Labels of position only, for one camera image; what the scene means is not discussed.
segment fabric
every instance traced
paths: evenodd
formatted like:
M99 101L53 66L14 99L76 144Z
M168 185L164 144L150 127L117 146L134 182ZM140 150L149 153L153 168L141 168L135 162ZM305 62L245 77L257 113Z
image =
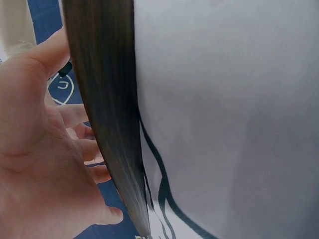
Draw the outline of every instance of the fabric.
M318 238L319 2L136 0L135 36L153 238Z

